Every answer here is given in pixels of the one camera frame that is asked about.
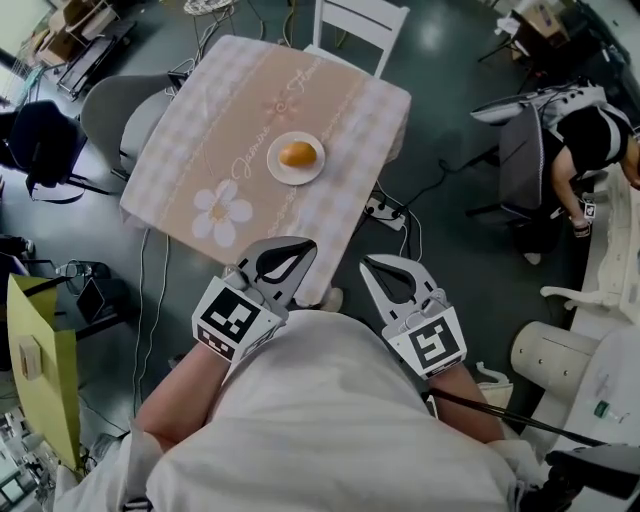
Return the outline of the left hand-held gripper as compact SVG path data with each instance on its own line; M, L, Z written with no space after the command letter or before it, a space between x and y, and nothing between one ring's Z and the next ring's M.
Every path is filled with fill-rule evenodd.
M251 244L209 283L191 317L194 339L228 362L248 357L286 324L286 303L316 255L316 243L304 237Z

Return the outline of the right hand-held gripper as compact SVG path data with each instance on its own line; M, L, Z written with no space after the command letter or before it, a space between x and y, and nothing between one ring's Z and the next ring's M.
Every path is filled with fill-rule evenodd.
M360 272L387 325L383 338L418 377L429 380L465 360L467 346L455 308L421 263L372 254L361 260ZM395 301L423 299L398 318Z

